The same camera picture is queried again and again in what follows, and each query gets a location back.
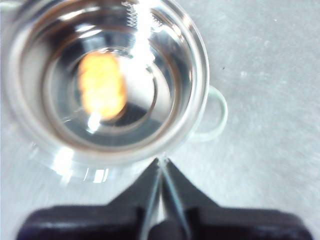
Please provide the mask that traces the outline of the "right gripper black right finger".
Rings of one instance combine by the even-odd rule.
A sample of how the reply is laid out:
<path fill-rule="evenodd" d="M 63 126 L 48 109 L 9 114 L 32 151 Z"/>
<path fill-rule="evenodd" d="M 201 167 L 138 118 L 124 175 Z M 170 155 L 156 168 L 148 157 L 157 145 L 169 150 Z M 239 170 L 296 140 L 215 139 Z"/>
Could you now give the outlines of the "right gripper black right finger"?
<path fill-rule="evenodd" d="M 296 215 L 258 208 L 218 205 L 169 159 L 162 166 L 166 219 L 149 231 L 151 240 L 311 240 Z"/>

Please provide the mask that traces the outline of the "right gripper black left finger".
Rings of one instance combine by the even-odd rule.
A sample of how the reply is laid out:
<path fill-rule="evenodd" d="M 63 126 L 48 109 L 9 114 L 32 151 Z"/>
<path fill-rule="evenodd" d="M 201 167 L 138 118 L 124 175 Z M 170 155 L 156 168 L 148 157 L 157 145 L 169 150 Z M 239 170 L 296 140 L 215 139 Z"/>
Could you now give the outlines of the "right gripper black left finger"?
<path fill-rule="evenodd" d="M 18 240 L 144 240 L 159 195 L 160 161 L 105 205 L 60 205 L 31 213 Z"/>

